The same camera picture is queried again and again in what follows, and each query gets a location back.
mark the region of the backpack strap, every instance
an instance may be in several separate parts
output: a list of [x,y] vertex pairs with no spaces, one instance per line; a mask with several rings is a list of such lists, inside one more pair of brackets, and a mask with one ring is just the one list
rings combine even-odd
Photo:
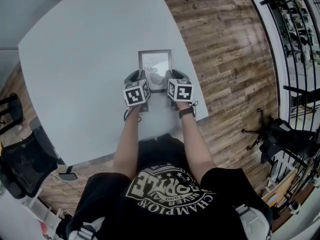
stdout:
[[101,228],[105,217],[100,217],[92,223],[84,222],[79,230],[74,230],[70,233],[68,240],[98,240],[96,233]]
[[245,204],[235,209],[239,214],[244,232],[248,240],[271,239],[269,223],[263,213]]

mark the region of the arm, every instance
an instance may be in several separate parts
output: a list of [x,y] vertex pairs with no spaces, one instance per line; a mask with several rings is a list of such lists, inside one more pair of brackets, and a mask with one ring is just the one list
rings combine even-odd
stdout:
[[[187,102],[176,103],[179,110],[189,108]],[[202,177],[207,171],[217,167],[212,159],[210,150],[199,131],[194,116],[186,114],[182,117],[182,131],[185,155],[195,180],[200,185]]]
[[133,180],[137,173],[138,161],[138,120],[141,105],[131,108],[121,139],[114,154],[112,172],[124,174]]

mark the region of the white table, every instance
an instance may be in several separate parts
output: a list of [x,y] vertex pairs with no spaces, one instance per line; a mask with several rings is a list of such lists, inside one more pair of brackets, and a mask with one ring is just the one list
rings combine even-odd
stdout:
[[[172,68],[194,84],[197,120],[208,116],[178,27],[164,0],[63,0],[19,44],[34,109],[59,155],[74,165],[115,152],[124,126],[124,79],[138,51],[171,50]],[[164,93],[152,94],[139,139],[179,122]]]

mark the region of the shirt logo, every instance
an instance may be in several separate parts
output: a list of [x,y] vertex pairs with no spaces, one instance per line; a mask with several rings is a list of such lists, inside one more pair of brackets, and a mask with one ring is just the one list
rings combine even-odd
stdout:
[[142,170],[126,193],[126,197],[138,200],[141,208],[165,215],[196,213],[209,205],[213,195],[200,189],[184,169],[170,164]]

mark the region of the white cube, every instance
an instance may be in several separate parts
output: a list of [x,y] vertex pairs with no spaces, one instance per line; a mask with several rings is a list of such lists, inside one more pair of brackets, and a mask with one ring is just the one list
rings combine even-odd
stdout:
[[147,80],[127,83],[123,90],[123,97],[128,107],[145,103],[150,97]]
[[187,79],[169,79],[167,94],[175,102],[192,102],[194,86]]

